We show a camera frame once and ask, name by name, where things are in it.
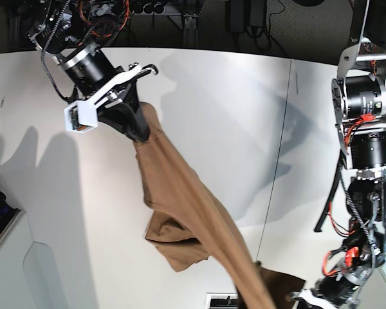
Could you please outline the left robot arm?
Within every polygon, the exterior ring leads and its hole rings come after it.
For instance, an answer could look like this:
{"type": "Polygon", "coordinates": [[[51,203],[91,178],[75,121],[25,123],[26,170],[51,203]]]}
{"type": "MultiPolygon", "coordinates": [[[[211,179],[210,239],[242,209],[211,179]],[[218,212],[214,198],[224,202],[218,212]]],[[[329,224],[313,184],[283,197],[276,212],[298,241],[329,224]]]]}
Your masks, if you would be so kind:
{"type": "Polygon", "coordinates": [[[315,226],[331,217],[341,187],[350,214],[343,242],[324,257],[340,260],[322,267],[310,289],[291,294],[299,308],[358,306],[360,292],[386,263],[386,1],[355,1],[349,40],[331,83],[340,153],[333,184],[315,226]]]}

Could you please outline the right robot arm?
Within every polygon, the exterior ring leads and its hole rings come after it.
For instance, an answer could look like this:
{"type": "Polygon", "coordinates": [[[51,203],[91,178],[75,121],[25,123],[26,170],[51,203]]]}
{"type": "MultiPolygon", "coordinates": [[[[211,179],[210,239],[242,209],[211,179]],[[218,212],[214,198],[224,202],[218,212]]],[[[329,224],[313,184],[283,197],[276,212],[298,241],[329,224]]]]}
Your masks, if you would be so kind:
{"type": "Polygon", "coordinates": [[[102,48],[110,45],[131,18],[130,1],[41,1],[35,7],[28,37],[41,53],[42,67],[51,57],[73,83],[66,102],[66,131],[86,133],[104,123],[133,141],[148,140],[136,82],[155,65],[127,69],[113,66],[102,48]]]}

